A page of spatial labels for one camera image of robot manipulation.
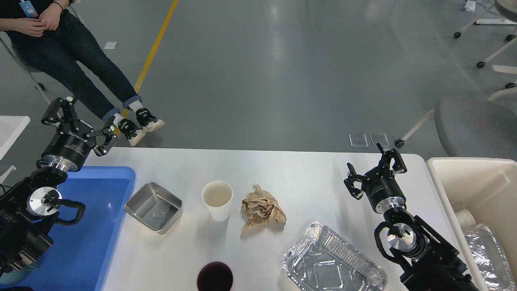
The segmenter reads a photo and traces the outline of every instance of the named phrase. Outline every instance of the chair wheel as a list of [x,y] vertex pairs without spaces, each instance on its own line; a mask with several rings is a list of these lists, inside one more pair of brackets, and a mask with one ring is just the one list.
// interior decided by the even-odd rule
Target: chair wheel
[[404,140],[402,140],[402,139],[397,139],[397,140],[395,141],[395,146],[396,146],[397,148],[401,148],[401,147],[403,147],[403,146],[404,146]]

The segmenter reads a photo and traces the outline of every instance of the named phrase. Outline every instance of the small clear plastic piece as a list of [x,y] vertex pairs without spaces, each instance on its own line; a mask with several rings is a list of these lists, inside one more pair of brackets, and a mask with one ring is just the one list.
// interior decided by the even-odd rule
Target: small clear plastic piece
[[367,148],[368,140],[365,134],[348,134],[350,145],[353,148]]
[[374,146],[377,145],[377,143],[380,143],[383,148],[389,147],[388,137],[386,134],[370,134],[370,140]]

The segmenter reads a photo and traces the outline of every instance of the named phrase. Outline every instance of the foil container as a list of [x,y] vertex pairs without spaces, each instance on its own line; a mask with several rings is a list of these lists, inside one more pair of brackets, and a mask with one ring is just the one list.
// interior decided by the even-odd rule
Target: foil container
[[318,221],[285,252],[282,269],[302,291],[380,291],[387,284],[380,266]]
[[490,291],[513,291],[513,280],[505,252],[494,233],[483,224],[462,228],[472,257]]

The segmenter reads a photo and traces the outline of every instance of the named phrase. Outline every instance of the gray floor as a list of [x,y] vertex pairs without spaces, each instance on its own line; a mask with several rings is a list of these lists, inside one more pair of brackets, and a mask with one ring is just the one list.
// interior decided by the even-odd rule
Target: gray floor
[[[101,45],[119,41],[106,53],[135,83],[171,3],[84,0],[76,8]],[[138,147],[376,152],[371,145],[352,148],[348,133],[386,133],[392,143],[439,98],[485,99],[517,78],[475,66],[514,27],[476,25],[452,37],[475,16],[464,4],[179,0],[140,90],[167,126]],[[492,63],[517,65],[516,52],[510,48]],[[45,103],[33,85],[2,49],[0,55],[0,115],[31,118],[0,162],[20,168],[15,180],[35,169],[54,129],[38,122]],[[48,76],[35,76],[49,95],[69,95]],[[499,102],[517,105],[511,98]],[[82,105],[78,113],[100,126]],[[129,143],[121,139],[117,146]],[[400,151],[446,156],[433,122]]]

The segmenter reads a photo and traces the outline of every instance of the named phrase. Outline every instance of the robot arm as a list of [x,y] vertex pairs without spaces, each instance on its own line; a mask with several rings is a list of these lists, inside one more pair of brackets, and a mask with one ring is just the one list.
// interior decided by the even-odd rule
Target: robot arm
[[[54,243],[48,236],[54,224],[73,225],[81,220],[84,204],[63,199],[57,186],[66,181],[67,172],[82,168],[91,150],[102,156],[115,143],[113,120],[95,131],[78,119],[73,102],[66,99],[54,100],[41,122],[57,130],[36,162],[38,169],[0,196],[0,275],[37,261]],[[105,137],[104,143],[97,145],[98,136]],[[60,207],[77,209],[75,218],[60,219]]]
[[[350,172],[344,183],[356,199],[366,193],[373,211],[384,216],[385,221],[374,232],[383,257],[402,267],[400,281],[409,291],[477,291],[470,275],[463,275],[467,266],[458,258],[458,250],[424,220],[406,210],[406,197],[394,178],[397,173],[407,172],[402,156],[395,149],[384,151],[380,144],[377,147],[382,153],[377,167],[362,176],[348,163]],[[361,189],[354,187],[355,182],[361,183]],[[386,239],[392,256],[381,240],[384,228],[388,229]]]

